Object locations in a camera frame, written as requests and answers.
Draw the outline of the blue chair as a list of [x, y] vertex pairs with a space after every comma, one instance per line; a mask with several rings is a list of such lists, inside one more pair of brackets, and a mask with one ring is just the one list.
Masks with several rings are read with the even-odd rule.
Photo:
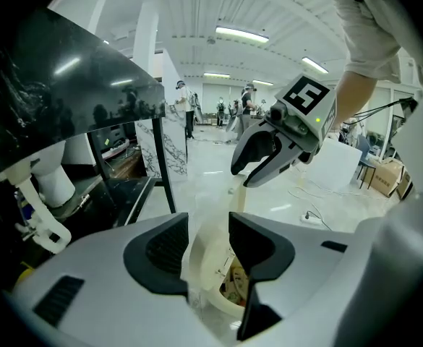
[[360, 170], [359, 170], [359, 173], [357, 175], [357, 179], [359, 179], [359, 177], [362, 175], [363, 171], [364, 171], [364, 174], [367, 175], [368, 170], [371, 170], [372, 176], [371, 176], [369, 183], [368, 183], [368, 186], [367, 186], [367, 188], [370, 188], [371, 183], [372, 183], [372, 181], [375, 177], [375, 172], [376, 172], [377, 166], [374, 165], [373, 163], [371, 163], [368, 160], [368, 155], [369, 155], [369, 152], [370, 152], [370, 145], [367, 141], [367, 138], [364, 137], [362, 134], [360, 134], [357, 137], [356, 148], [361, 151], [361, 157], [360, 157], [359, 163], [358, 163]]

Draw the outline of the white sink basin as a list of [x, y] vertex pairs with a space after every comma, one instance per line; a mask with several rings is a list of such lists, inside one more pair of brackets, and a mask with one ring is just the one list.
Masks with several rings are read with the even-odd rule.
[[44, 202], [52, 209], [63, 206], [75, 193], [74, 184], [61, 165], [65, 143], [61, 141], [46, 147], [32, 157], [32, 175], [38, 181]]

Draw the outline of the white drain pipe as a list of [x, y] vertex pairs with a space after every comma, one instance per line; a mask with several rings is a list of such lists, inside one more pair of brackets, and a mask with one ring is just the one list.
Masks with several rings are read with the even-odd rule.
[[15, 163], [0, 172], [0, 182], [9, 183], [20, 190], [23, 197], [33, 207], [38, 221], [35, 224], [33, 240], [36, 244], [52, 254], [58, 254], [70, 243], [70, 231], [55, 219], [46, 205], [42, 202], [37, 190], [31, 182], [30, 161]]

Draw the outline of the black marble vanity table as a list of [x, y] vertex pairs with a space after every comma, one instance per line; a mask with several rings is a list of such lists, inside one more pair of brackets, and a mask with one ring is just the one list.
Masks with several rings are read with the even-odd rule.
[[[145, 195], [162, 186], [176, 205], [168, 176], [161, 119], [163, 86], [127, 57], [72, 21], [37, 9], [0, 34], [0, 172], [65, 141], [61, 162], [73, 197], [50, 208], [71, 241], [137, 220]], [[112, 130], [151, 119], [161, 177], [113, 178], [101, 140]], [[0, 182], [0, 268], [10, 271], [52, 253], [33, 240], [38, 217], [18, 188]]]

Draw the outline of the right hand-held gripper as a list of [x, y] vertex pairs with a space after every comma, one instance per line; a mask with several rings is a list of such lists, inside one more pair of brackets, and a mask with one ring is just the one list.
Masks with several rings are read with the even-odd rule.
[[[244, 131], [234, 150], [231, 173], [237, 175], [248, 163], [260, 162], [244, 182], [246, 188], [255, 188], [277, 177], [296, 159], [311, 163], [336, 115], [335, 91], [312, 77], [298, 75], [275, 95], [267, 121]], [[284, 135], [273, 136], [274, 127]]]

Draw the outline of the white plastic bag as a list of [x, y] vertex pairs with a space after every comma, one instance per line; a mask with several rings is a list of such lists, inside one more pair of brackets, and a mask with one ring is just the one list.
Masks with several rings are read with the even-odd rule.
[[218, 196], [206, 203], [198, 213], [199, 228], [189, 256], [189, 279], [195, 287], [209, 291], [220, 287], [226, 277], [228, 258], [233, 255], [229, 243], [230, 212], [242, 212], [246, 201], [245, 176], [233, 176], [223, 184]]

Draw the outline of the white marble cabinet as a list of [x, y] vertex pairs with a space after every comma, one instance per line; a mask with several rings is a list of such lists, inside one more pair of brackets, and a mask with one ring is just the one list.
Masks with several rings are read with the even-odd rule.
[[[187, 179], [187, 146], [185, 135], [185, 111], [183, 106], [167, 105], [166, 116], [161, 119], [163, 129], [163, 147], [171, 182]], [[161, 171], [153, 136], [151, 119], [134, 123], [138, 145], [146, 174], [160, 178]]]

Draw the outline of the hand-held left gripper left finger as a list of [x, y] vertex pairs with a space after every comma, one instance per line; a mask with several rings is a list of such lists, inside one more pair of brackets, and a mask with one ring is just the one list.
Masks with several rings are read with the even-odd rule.
[[212, 347], [181, 279], [188, 243], [185, 213], [85, 236], [20, 282], [13, 304], [50, 347]]

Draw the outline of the person's grey sweatshirt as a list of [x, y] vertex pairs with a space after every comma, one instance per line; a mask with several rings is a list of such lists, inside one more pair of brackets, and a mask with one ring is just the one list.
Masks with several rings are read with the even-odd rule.
[[[400, 0], [333, 0], [348, 51], [344, 71], [401, 81], [398, 53], [415, 61], [423, 40]], [[379, 231], [338, 326], [336, 347], [423, 347], [423, 99], [393, 139], [415, 185], [377, 219]]]

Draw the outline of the beige pedal trash bin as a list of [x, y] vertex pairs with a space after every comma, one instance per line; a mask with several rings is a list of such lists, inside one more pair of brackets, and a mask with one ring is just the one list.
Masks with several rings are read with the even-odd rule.
[[228, 269], [230, 268], [231, 263], [233, 262], [235, 257], [236, 256], [229, 256], [225, 260], [223, 267], [218, 268], [213, 274], [213, 279], [210, 282], [210, 286], [207, 286], [203, 292], [206, 299], [215, 308], [225, 314], [228, 314], [232, 317], [237, 318], [238, 320], [241, 320], [246, 306], [241, 307], [236, 304], [233, 304], [227, 299], [225, 299], [220, 293], [221, 284], [224, 281]]

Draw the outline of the person's right forearm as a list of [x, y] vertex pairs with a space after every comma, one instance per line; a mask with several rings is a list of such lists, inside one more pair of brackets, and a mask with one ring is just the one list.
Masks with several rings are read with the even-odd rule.
[[371, 98], [377, 80], [355, 72], [345, 71], [336, 85], [337, 114], [333, 128], [359, 112]]

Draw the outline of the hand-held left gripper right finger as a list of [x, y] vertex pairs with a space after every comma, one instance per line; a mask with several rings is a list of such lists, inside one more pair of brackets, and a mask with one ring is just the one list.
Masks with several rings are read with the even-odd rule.
[[289, 321], [325, 311], [332, 335], [364, 272], [374, 219], [353, 233], [291, 225], [247, 213], [228, 216], [229, 241], [249, 279], [239, 341], [268, 343], [310, 335]]

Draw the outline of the white power strip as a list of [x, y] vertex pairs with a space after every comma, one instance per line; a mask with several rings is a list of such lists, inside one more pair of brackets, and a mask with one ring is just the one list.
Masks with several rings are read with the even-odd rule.
[[319, 217], [317, 217], [316, 215], [313, 215], [310, 212], [306, 212], [302, 214], [300, 217], [300, 221], [302, 223], [317, 225], [317, 226], [321, 226], [323, 224], [323, 221]]

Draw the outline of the printed cardboard box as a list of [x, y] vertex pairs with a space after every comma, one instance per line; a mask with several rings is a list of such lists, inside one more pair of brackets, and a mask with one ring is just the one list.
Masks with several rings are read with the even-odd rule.
[[371, 160], [369, 166], [362, 169], [360, 178], [368, 187], [386, 197], [391, 197], [397, 192], [400, 200], [406, 196], [411, 187], [411, 177], [405, 165], [395, 158]]

